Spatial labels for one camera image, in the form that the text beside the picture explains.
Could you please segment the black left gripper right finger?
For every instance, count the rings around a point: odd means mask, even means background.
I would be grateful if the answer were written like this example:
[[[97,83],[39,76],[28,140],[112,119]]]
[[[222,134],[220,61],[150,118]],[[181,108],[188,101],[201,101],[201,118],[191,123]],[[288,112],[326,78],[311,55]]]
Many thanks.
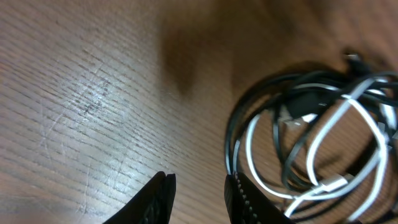
[[[241,172],[226,176],[224,200],[231,224],[294,224]]]

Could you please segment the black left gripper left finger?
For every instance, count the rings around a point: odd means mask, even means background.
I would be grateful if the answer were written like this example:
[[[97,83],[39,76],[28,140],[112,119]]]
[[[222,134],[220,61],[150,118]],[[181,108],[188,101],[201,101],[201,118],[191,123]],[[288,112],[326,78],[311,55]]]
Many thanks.
[[[169,224],[175,193],[175,174],[160,171],[104,224]]]

